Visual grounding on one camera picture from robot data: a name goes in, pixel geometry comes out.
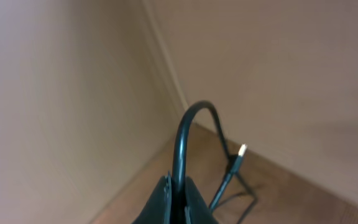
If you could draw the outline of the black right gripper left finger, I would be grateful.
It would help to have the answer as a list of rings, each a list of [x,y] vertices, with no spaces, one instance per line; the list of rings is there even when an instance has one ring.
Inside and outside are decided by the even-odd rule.
[[[169,224],[172,208],[172,178],[162,176],[139,216],[132,224]]]

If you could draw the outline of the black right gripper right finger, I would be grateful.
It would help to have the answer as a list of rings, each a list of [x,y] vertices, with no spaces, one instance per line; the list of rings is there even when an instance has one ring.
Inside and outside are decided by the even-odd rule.
[[[185,198],[186,224],[218,224],[190,177],[185,179]]]

